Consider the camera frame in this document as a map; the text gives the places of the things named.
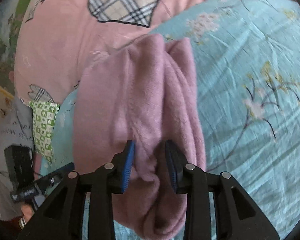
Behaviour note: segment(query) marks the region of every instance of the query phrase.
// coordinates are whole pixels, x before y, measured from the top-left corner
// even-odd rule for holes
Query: light blue bedsheet
[[[283,239],[300,219],[299,5],[209,0],[153,33],[167,41],[191,39],[207,170],[231,172]],[[55,160],[52,167],[43,163],[42,173],[72,160],[75,98],[76,91],[60,108]],[[117,239],[138,239],[132,230],[115,227]]]

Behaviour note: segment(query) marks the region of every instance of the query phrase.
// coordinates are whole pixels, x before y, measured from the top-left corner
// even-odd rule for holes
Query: plaid heart
[[[28,93],[28,96],[30,97],[31,100],[54,103],[52,97],[45,89],[37,85],[30,85],[29,87],[31,92]]]
[[[98,22],[119,22],[150,27],[159,0],[88,0],[90,13]]]

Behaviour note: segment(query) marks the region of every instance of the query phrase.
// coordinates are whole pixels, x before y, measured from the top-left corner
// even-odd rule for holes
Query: blanket
[[[83,72],[74,111],[76,171],[95,171],[136,142],[129,188],[113,196],[114,219],[145,239],[171,239],[185,221],[186,196],[170,185],[163,142],[173,139],[205,168],[189,39],[146,36]]]
[[[16,189],[11,178],[14,163],[7,161],[5,149],[11,145],[26,146],[32,158],[34,151],[32,130],[32,110],[17,96],[12,109],[0,122],[0,220],[11,220],[21,215],[20,203],[13,203],[10,192]]]
[[[300,6],[291,0],[209,0],[153,32],[167,41],[191,39],[207,171],[232,173],[284,239],[300,219]],[[278,87],[275,93],[267,80]],[[77,92],[60,107],[54,159],[51,166],[42,162],[41,174],[73,161]],[[83,239],[88,215],[86,210]],[[115,234],[141,239],[117,222]],[[183,231],[174,237],[182,238]]]
[[[45,93],[61,104],[89,63],[203,1],[31,0],[18,39],[16,90],[26,103]]]

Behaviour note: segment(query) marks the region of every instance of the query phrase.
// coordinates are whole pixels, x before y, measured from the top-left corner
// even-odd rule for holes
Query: folded cloth
[[[185,222],[186,196],[170,185],[163,141],[205,168],[196,73],[188,38],[145,36],[85,69],[74,110],[73,155],[79,173],[95,171],[136,142],[130,183],[113,196],[114,219],[144,239],[171,239]]]
[[[84,68],[205,0],[135,0],[133,10],[124,1],[131,5],[131,0],[31,0],[14,64],[19,96],[28,103],[44,89],[61,104]]]

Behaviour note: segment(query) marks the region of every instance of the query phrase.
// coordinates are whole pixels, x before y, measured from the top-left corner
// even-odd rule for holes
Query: metal screw
[[[229,178],[231,178],[231,174],[229,172],[225,171],[222,173],[222,177],[224,177],[225,179],[229,179]]]
[[[188,164],[186,164],[186,169],[187,170],[194,170],[194,168],[195,168],[195,166],[192,164],[192,163],[188,163]]]
[[[113,163],[106,163],[104,167],[105,167],[106,170],[112,170],[114,168],[114,164]]]
[[[71,171],[69,174],[68,174],[68,178],[70,179],[74,179],[78,176],[78,173],[76,173],[75,171]]]

